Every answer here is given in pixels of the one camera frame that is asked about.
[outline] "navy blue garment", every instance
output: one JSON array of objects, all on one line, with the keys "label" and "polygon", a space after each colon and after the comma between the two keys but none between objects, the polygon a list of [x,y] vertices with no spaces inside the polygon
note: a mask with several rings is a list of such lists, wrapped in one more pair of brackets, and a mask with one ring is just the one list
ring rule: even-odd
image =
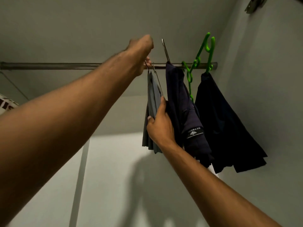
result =
[{"label": "navy blue garment", "polygon": [[242,172],[264,166],[264,150],[245,129],[210,74],[202,74],[196,107],[212,150],[214,171],[226,166]]},{"label": "navy blue garment", "polygon": [[183,79],[183,71],[167,62],[167,111],[174,127],[175,140],[180,147],[184,145],[185,151],[202,165],[209,167],[213,159],[211,149]]}]

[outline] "person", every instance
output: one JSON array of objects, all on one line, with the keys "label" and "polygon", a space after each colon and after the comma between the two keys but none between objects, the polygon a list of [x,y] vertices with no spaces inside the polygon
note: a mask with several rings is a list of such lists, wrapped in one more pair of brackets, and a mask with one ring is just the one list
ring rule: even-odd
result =
[{"label": "person", "polygon": [[[5,226],[84,145],[153,49],[149,35],[72,83],[0,116],[0,226]],[[165,99],[147,130],[210,227],[277,227],[273,219],[199,164],[174,138]]]}]

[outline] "ceiling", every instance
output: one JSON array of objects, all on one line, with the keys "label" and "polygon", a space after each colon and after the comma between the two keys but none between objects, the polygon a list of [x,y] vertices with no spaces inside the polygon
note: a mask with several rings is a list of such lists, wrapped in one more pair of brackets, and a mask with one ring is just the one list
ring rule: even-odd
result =
[{"label": "ceiling", "polygon": [[[0,61],[105,61],[126,48],[130,38],[151,34],[155,63],[165,63],[161,38],[172,62],[192,62],[207,32],[220,39],[236,0],[2,0]],[[31,99],[87,73],[6,71]],[[145,95],[146,76],[124,96]]]}]

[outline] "clothes rail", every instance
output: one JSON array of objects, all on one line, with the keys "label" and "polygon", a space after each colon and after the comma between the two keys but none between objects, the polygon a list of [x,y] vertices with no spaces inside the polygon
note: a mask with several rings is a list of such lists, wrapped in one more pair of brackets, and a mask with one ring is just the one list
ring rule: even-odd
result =
[{"label": "clothes rail", "polygon": [[[102,63],[0,63],[0,70],[93,70]],[[217,69],[218,63],[211,63]],[[175,67],[186,69],[183,64],[172,64]],[[154,63],[155,69],[165,69],[166,63]],[[201,63],[196,69],[206,69],[207,63]]]}]

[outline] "hand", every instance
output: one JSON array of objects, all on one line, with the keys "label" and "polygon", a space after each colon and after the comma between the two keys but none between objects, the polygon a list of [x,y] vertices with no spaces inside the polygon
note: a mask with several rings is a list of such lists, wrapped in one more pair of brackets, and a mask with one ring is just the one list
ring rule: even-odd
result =
[{"label": "hand", "polygon": [[174,128],[169,115],[165,112],[166,101],[161,97],[161,104],[156,114],[156,118],[148,117],[147,132],[150,138],[162,149],[163,147],[176,143]]},{"label": "hand", "polygon": [[130,51],[135,56],[138,56],[138,54],[142,56],[137,67],[136,76],[140,76],[142,74],[143,70],[146,68],[146,64],[149,68],[152,67],[152,62],[150,61],[148,54],[153,48],[154,43],[150,35],[145,35],[140,39],[131,39],[129,41],[126,50]]}]

